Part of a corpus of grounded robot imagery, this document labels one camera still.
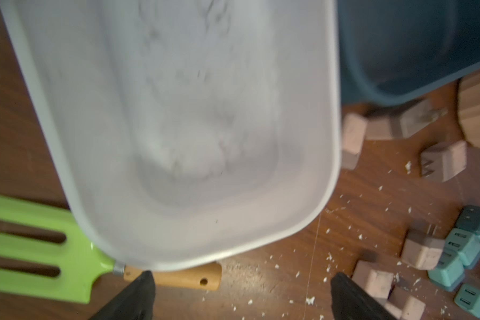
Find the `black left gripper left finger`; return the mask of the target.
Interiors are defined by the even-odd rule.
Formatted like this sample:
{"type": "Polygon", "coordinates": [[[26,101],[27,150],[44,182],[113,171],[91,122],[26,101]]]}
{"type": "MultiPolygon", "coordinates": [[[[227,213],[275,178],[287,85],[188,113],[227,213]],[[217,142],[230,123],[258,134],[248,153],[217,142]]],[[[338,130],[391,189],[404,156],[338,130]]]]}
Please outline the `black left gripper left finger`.
{"type": "Polygon", "coordinates": [[[152,320],[155,291],[151,272],[144,271],[89,319],[152,320]]]}

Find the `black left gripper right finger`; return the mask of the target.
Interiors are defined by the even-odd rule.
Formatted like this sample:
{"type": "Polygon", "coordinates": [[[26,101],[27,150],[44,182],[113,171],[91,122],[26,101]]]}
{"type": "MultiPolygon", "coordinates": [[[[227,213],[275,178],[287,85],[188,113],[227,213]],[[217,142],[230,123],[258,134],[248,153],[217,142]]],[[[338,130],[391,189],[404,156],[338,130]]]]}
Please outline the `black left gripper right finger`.
{"type": "Polygon", "coordinates": [[[335,320],[396,320],[345,273],[337,273],[330,284],[335,320]]]}

